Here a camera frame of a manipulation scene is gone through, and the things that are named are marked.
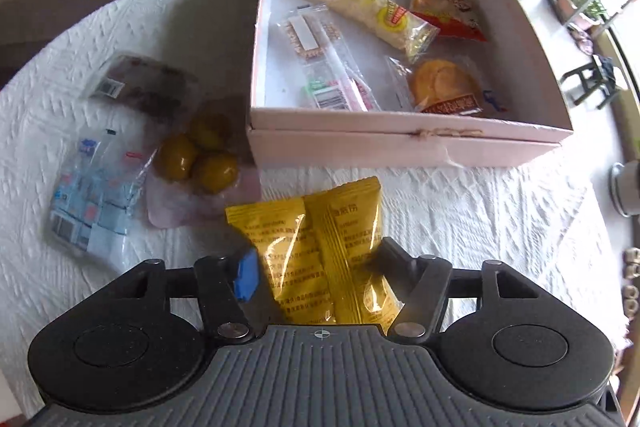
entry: snack package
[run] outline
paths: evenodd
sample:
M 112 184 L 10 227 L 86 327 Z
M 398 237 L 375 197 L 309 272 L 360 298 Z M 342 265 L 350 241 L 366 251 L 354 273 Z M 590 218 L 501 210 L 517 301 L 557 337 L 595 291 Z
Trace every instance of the snack package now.
M 439 28 L 441 37 L 486 41 L 470 0 L 411 0 L 410 10 Z
M 294 10 L 278 26 L 296 53 L 318 109 L 380 110 L 327 6 Z
M 309 0 L 327 4 L 339 14 L 363 24 L 413 62 L 438 34 L 438 29 L 391 0 Z
M 146 178 L 149 222 L 197 225 L 230 204 L 260 200 L 260 176 L 244 130 L 241 97 L 204 103 L 185 128 L 165 138 Z
M 378 323 L 386 332 L 398 315 L 386 279 L 370 269 L 382 237 L 377 178 L 303 198 L 232 206 L 226 219 L 256 246 L 291 323 Z
M 98 69 L 88 95 L 132 107 L 172 124 L 193 112 L 198 79 L 152 58 L 116 54 Z
M 115 131 L 84 129 L 60 169 L 47 231 L 76 255 L 126 270 L 125 240 L 151 158 Z
M 388 57 L 401 110 L 502 117 L 506 108 L 489 89 L 486 75 L 471 58 L 472 50 L 464 49 L 439 39 L 416 64 Z

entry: white floor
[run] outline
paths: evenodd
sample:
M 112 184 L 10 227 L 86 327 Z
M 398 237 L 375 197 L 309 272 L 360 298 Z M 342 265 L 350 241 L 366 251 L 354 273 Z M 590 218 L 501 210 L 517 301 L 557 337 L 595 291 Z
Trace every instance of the white floor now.
M 575 45 L 569 33 L 558 22 L 547 0 L 520 0 L 531 25 L 535 29 L 542 48 L 557 78 L 563 73 L 586 64 L 589 59 Z M 618 214 L 609 197 L 609 169 L 615 162 L 623 161 L 622 147 L 610 107 L 597 110 L 602 98 L 592 95 L 583 104 L 575 106 L 572 100 L 580 95 L 577 82 L 567 80 L 565 92 L 575 134 L 563 144 L 570 148 L 576 164 L 585 169 L 593 183 L 598 204 L 604 217 L 614 254 L 612 263 L 620 264 L 625 248 L 633 246 L 632 222 Z

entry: cardboard box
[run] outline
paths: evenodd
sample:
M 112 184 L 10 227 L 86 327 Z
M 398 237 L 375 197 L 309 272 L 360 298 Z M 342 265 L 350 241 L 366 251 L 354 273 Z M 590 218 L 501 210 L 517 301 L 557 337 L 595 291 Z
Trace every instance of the cardboard box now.
M 395 0 L 407 6 L 409 0 Z M 259 166 L 517 166 L 572 133 L 558 83 L 517 0 L 474 0 L 488 42 L 491 84 L 515 121 L 300 106 L 300 70 L 276 23 L 304 0 L 260 0 L 248 137 Z M 386 55 L 398 51 L 334 14 L 378 98 L 390 89 Z

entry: round table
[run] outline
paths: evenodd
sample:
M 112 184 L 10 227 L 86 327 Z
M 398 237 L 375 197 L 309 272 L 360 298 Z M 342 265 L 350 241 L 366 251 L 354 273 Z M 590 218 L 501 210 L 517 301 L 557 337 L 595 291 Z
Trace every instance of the round table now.
M 84 126 L 133 133 L 131 112 L 87 100 L 92 73 L 116 51 L 148 55 L 196 74 L 206 96 L 247 92 L 257 0 L 117 0 L 57 37 L 0 92 L 0 369 L 25 414 L 42 405 L 26 354 L 49 321 L 113 274 L 43 240 L 58 169 Z M 330 188 L 375 174 L 383 228 L 413 255 L 478 269 L 500 259 L 579 311 L 614 345 L 626 332 L 620 276 L 589 180 L 560 148 L 516 169 L 326 169 L 260 172 L 263 198 Z M 129 266 L 160 257 L 191 266 L 220 228 L 130 234 Z M 449 320 L 473 309 L 452 302 Z

